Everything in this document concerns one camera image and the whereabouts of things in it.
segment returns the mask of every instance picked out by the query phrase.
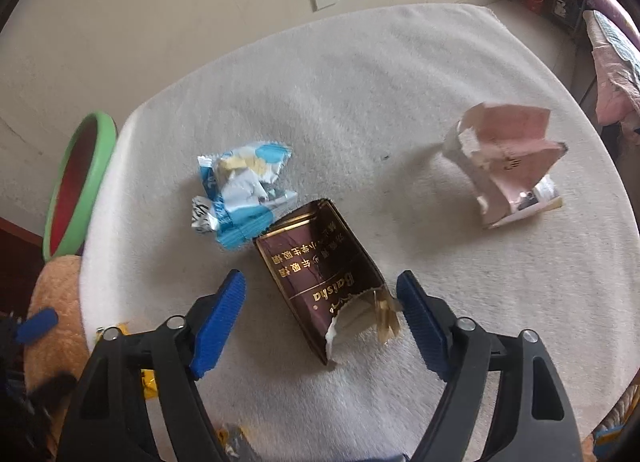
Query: wall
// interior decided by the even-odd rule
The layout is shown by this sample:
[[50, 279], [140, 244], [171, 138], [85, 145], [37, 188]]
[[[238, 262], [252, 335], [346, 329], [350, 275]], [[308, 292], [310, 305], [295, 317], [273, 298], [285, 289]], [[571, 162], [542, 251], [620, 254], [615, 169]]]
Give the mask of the wall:
[[417, 2], [21, 0], [0, 33], [0, 217], [41, 233], [73, 130], [101, 109], [122, 126], [183, 75], [283, 29], [352, 10]]

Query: crumpled paper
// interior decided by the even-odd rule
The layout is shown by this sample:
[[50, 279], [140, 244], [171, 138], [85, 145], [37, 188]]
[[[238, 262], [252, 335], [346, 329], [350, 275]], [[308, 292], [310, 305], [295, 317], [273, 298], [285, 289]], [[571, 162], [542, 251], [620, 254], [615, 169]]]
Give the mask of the crumpled paper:
[[485, 227], [562, 206], [547, 172], [567, 146], [545, 138], [549, 116], [535, 106], [481, 103], [447, 134], [442, 153], [474, 183]]

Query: blue plush ear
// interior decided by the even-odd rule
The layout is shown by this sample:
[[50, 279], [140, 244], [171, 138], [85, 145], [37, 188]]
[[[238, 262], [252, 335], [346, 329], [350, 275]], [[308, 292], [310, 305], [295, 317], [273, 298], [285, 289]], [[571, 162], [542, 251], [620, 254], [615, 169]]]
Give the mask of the blue plush ear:
[[196, 379], [216, 366], [226, 339], [244, 303], [246, 283], [242, 272], [229, 275], [216, 294], [216, 303], [196, 336], [190, 369]]
[[57, 324], [58, 314], [56, 314], [56, 311], [51, 307], [43, 308], [18, 327], [15, 341], [22, 345], [33, 343]]

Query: round table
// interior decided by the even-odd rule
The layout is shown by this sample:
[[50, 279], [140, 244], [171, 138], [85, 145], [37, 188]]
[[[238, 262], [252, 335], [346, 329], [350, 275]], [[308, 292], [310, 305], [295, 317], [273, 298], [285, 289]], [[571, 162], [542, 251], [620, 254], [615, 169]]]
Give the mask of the round table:
[[[564, 207], [483, 230], [468, 178], [440, 154], [479, 102], [551, 109], [569, 152], [551, 174]], [[294, 150], [281, 184], [331, 198], [388, 284], [410, 268], [428, 294], [485, 330], [542, 337], [581, 435], [640, 365], [638, 231], [598, 135], [572, 97], [490, 10], [412, 5], [355, 12], [238, 49], [153, 97], [124, 125], [94, 208], [81, 270], [86, 335], [150, 330], [214, 292], [230, 268], [247, 298], [218, 366], [198, 383], [214, 423], [240, 424], [265, 460], [411, 454], [443, 384], [404, 322], [338, 349], [328, 371], [252, 245], [225, 251], [190, 228], [196, 156], [256, 140]], [[490, 378], [468, 460], [488, 431]], [[157, 402], [161, 455], [172, 457]]]

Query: brown cigarette box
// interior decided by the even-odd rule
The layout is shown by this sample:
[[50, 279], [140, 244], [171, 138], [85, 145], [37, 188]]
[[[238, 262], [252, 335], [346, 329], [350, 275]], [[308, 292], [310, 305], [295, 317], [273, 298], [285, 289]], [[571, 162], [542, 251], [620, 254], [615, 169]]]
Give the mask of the brown cigarette box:
[[398, 302], [330, 200], [283, 217], [255, 245], [324, 364], [338, 334], [350, 336], [373, 324], [382, 342], [398, 333]]

